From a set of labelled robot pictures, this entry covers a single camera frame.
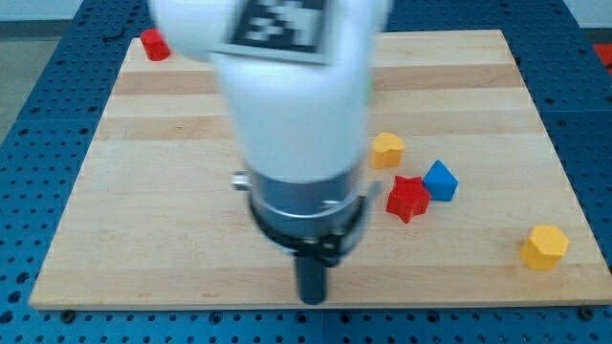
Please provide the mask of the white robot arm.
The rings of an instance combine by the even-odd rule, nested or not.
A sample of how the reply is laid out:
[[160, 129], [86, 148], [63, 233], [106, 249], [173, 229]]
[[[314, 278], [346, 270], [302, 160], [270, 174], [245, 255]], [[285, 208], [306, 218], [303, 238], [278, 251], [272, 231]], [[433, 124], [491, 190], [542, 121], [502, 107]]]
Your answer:
[[211, 63], [260, 230], [295, 258], [309, 305], [365, 231], [377, 185], [361, 186], [374, 40], [388, 0], [151, 0], [169, 47]]

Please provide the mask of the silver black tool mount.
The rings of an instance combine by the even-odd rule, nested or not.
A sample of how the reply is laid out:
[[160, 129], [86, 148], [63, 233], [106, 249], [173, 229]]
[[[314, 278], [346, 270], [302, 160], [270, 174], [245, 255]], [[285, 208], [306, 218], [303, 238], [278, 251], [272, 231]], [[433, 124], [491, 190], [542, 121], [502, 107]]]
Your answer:
[[327, 180], [293, 183], [252, 170], [236, 171], [232, 186], [247, 193], [258, 228], [295, 256], [334, 267], [360, 243], [383, 183], [361, 187], [355, 167]]

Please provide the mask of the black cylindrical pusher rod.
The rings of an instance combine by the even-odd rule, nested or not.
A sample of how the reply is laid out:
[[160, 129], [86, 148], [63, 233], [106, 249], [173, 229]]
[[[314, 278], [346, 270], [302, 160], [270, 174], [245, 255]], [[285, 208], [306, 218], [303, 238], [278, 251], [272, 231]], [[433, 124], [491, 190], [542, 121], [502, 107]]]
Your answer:
[[308, 305], [321, 304], [327, 295], [326, 267], [316, 258], [296, 256], [295, 272], [301, 301]]

